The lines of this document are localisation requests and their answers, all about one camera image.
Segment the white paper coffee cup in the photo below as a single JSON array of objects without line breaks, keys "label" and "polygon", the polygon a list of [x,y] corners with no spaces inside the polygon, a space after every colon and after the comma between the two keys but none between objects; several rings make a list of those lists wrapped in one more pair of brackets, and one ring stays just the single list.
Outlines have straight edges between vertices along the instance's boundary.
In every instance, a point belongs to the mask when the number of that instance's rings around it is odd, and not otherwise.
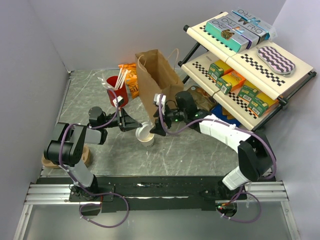
[{"label": "white paper coffee cup", "polygon": [[142,143],[142,145],[144,147],[152,147],[154,145],[154,138],[155,138],[155,135],[153,133],[150,133],[148,135],[148,137],[146,137],[145,139],[142,139],[140,140],[140,142]]}]

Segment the white plastic cup lid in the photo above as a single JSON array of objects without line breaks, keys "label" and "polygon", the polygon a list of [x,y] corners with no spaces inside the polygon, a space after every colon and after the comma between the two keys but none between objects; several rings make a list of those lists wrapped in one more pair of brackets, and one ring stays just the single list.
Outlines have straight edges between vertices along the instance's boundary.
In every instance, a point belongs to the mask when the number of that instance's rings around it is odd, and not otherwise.
[{"label": "white plastic cup lid", "polygon": [[149,137],[150,135],[150,130],[153,128],[153,125],[145,121],[141,123],[141,127],[138,127],[135,131],[135,136],[138,140],[145,140]]}]

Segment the brown paper bag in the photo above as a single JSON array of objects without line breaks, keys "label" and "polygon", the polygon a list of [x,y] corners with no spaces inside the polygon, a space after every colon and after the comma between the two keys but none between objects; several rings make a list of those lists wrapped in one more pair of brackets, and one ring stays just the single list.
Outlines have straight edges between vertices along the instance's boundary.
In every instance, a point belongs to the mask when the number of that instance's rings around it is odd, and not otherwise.
[{"label": "brown paper bag", "polygon": [[184,84],[160,50],[136,53],[135,59],[139,97],[149,120],[154,123],[154,114],[158,110],[154,105],[155,94],[164,94],[168,106],[174,109],[175,95],[184,90]]}]

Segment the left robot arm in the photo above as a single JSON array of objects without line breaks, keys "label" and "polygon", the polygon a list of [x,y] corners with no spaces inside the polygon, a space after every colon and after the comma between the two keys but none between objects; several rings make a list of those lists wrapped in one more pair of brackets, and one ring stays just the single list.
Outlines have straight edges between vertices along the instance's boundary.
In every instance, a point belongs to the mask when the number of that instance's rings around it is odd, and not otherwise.
[{"label": "left robot arm", "polygon": [[44,157],[63,169],[72,179],[71,191],[87,201],[95,200],[100,194],[97,177],[82,160],[85,144],[103,145],[107,139],[107,128],[119,128],[122,132],[135,130],[142,124],[133,119],[121,107],[107,115],[100,107],[94,106],[89,112],[89,124],[55,125],[51,140],[44,150]]}]

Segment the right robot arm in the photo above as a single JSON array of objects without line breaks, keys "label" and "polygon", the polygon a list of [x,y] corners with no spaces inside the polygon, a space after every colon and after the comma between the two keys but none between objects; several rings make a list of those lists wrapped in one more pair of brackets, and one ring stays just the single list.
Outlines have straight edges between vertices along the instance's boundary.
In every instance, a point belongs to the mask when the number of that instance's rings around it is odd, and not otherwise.
[{"label": "right robot arm", "polygon": [[[153,115],[155,121],[151,133],[174,135],[190,128],[222,142],[237,153],[238,166],[223,177],[218,187],[218,193],[223,199],[230,199],[240,186],[260,180],[268,170],[272,173],[266,176],[267,180],[275,176],[276,156],[264,134],[241,129],[199,109],[188,91],[180,91],[175,95],[174,109],[167,102],[164,94],[154,95],[153,103],[157,110]],[[170,131],[173,122],[184,122],[185,127]]]}]

